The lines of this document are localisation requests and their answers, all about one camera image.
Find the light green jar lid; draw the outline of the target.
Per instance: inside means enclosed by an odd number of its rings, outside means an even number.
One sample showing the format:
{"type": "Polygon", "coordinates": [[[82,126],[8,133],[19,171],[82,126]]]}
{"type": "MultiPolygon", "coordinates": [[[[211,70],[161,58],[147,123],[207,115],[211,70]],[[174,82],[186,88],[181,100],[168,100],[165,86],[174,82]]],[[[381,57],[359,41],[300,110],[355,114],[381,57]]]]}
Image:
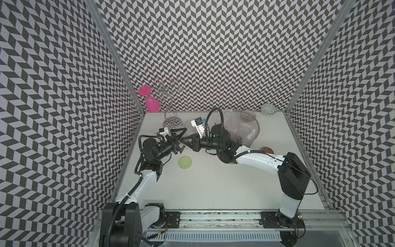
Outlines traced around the light green jar lid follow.
{"type": "Polygon", "coordinates": [[[189,156],[182,156],[178,160],[178,165],[181,169],[188,169],[192,166],[192,159],[189,156]]]}

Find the orange jar lid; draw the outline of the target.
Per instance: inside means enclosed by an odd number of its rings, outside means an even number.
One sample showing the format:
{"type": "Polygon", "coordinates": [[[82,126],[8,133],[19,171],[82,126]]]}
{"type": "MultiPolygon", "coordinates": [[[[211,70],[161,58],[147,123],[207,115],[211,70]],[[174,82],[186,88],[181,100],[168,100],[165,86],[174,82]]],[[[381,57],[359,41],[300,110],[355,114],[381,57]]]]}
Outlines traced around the orange jar lid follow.
{"type": "Polygon", "coordinates": [[[260,151],[268,153],[268,154],[274,154],[273,149],[271,149],[270,147],[261,147],[260,151]]]}

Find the glass jar with mung beans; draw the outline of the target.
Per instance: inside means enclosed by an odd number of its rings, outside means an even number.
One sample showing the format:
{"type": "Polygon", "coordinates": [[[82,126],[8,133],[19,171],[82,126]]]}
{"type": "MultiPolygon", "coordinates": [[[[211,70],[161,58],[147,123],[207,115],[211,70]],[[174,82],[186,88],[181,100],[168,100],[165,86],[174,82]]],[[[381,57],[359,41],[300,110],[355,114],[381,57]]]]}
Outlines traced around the glass jar with mung beans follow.
{"type": "Polygon", "coordinates": [[[195,127],[192,126],[191,120],[188,120],[184,123],[184,127],[187,129],[184,133],[183,137],[191,136],[196,133],[195,127]]]}

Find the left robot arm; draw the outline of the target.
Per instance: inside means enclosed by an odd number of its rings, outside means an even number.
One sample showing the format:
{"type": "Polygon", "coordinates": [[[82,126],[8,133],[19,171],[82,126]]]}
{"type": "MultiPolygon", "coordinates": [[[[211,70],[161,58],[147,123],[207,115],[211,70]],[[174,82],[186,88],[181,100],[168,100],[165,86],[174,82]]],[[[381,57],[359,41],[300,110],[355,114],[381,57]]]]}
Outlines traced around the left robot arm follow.
{"type": "Polygon", "coordinates": [[[142,203],[162,174],[162,159],[183,152],[180,143],[186,131],[186,128],[162,128],[156,135],[138,137],[140,156],[134,169],[138,179],[123,196],[104,207],[99,246],[137,247],[145,240],[143,235],[149,227],[164,224],[163,204],[143,206],[142,203]]]}

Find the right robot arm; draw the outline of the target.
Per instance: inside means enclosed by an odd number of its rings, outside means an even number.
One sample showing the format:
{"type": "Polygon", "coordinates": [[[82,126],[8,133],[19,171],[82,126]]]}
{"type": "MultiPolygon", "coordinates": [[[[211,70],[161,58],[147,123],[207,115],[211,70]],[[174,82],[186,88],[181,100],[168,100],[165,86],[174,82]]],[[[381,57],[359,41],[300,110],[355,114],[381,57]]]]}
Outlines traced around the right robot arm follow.
{"type": "Polygon", "coordinates": [[[297,226],[300,219],[298,209],[307,194],[306,190],[312,181],[310,172],[292,152],[286,155],[268,154],[261,150],[252,150],[249,147],[231,140],[229,132],[225,129],[225,116],[221,109],[214,108],[208,114],[219,112],[219,124],[208,126],[209,118],[196,118],[191,125],[197,133],[181,138],[181,143],[195,152],[201,149],[214,150],[215,155],[224,164],[249,165],[267,171],[278,177],[283,192],[279,210],[275,212],[275,227],[291,228],[297,226]]]}

